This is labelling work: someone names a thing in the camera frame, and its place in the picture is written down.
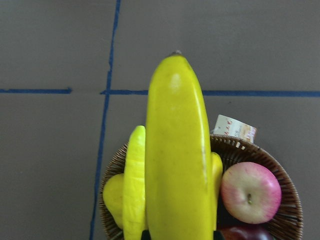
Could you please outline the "pink red apple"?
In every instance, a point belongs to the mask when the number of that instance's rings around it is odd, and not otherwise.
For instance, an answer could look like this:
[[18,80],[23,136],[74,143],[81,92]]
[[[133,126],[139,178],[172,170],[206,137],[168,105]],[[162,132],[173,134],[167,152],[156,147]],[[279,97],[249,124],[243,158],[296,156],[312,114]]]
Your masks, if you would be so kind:
[[220,194],[227,212],[247,224],[262,224],[277,213],[282,190],[274,174],[254,162],[240,162],[223,174]]

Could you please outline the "yellow banana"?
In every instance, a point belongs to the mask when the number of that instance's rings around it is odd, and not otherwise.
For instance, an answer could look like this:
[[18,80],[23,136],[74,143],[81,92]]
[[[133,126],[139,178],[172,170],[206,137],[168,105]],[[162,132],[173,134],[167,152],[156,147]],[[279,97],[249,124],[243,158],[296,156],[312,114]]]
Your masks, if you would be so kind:
[[220,186],[223,175],[223,162],[221,157],[216,152],[211,152],[212,161],[212,179],[213,179],[213,230],[217,229],[217,212],[218,212],[218,201],[220,194]]
[[145,139],[146,217],[153,240],[213,238],[209,122],[198,78],[175,51],[148,89]]
[[138,125],[127,145],[123,179],[123,236],[125,240],[139,240],[146,230],[145,197],[146,130]]

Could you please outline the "yellow pear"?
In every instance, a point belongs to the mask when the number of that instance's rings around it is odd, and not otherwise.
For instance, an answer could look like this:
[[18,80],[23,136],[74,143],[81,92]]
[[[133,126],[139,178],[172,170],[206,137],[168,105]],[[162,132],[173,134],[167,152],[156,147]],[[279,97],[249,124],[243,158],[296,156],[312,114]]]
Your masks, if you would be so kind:
[[123,186],[124,174],[116,174],[105,183],[102,191],[104,205],[120,229],[123,229]]

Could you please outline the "paper price tag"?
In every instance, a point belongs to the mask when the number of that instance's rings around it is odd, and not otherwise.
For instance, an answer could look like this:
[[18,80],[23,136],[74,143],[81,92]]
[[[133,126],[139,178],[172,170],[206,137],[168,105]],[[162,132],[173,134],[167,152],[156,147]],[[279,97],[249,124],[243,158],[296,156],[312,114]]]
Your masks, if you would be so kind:
[[215,126],[210,133],[213,135],[236,137],[254,143],[257,129],[234,118],[219,114]]

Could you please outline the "dark red apple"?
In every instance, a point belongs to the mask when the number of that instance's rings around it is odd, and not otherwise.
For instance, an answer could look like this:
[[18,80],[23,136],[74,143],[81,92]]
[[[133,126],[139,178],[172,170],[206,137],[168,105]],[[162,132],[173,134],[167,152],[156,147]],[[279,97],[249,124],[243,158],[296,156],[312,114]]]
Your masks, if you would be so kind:
[[274,240],[275,238],[261,225],[236,225],[219,230],[225,240]]

